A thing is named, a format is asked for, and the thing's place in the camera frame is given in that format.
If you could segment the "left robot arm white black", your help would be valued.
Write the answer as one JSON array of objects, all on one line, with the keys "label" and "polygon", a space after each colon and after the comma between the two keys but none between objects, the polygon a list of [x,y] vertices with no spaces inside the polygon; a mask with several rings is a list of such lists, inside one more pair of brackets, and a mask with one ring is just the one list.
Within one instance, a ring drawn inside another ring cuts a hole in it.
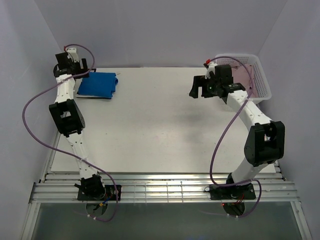
[{"label": "left robot arm white black", "polygon": [[76,184],[75,187],[81,194],[100,200],[106,195],[106,187],[98,170],[85,162],[89,156],[83,135],[86,124],[74,100],[76,80],[89,77],[87,60],[79,59],[75,47],[67,47],[55,57],[57,65],[53,73],[58,87],[56,99],[49,105],[49,112],[58,132],[66,138],[75,156],[80,175],[80,184]]}]

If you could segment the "pink garment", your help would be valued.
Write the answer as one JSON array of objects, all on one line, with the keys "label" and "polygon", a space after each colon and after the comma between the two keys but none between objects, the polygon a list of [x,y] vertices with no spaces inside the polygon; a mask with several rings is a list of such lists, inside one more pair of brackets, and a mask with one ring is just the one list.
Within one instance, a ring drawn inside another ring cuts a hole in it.
[{"label": "pink garment", "polygon": [[230,66],[232,70],[233,82],[241,83],[245,87],[247,92],[250,91],[250,87],[251,87],[252,94],[250,97],[257,98],[258,93],[257,93],[255,82],[254,82],[255,72],[254,72],[253,66],[250,64],[244,64],[244,66],[249,71],[250,76],[248,75],[245,67],[239,64],[238,62],[233,62]]}]

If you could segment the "blue tank top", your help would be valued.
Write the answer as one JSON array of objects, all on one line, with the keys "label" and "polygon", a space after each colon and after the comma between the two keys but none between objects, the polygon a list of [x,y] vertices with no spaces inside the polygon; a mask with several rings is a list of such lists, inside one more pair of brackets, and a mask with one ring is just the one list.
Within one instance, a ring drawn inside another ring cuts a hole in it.
[{"label": "blue tank top", "polygon": [[117,84],[115,72],[91,72],[88,78],[82,79],[77,94],[112,98]]}]

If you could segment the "black white striped tank top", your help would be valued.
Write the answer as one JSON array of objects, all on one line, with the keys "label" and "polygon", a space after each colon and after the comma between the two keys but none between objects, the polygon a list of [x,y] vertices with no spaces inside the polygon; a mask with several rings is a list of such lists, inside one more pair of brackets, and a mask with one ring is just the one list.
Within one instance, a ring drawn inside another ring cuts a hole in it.
[{"label": "black white striped tank top", "polygon": [[82,94],[75,94],[76,98],[80,99],[98,99],[98,100],[111,100],[112,97],[104,97],[104,96],[94,96],[94,95],[82,95]]}]

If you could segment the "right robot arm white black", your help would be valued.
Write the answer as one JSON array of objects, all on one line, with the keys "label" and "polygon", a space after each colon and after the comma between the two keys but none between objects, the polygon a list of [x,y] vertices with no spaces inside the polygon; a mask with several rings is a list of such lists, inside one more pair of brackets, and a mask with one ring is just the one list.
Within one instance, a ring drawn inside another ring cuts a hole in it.
[{"label": "right robot arm white black", "polygon": [[256,175],[284,155],[285,125],[260,111],[250,100],[245,87],[234,82],[230,65],[211,62],[204,66],[207,72],[193,78],[189,96],[194,99],[219,97],[235,111],[235,116],[248,130],[244,160],[228,175],[225,184],[213,183],[207,192],[211,200],[254,200],[256,195],[252,182]]}]

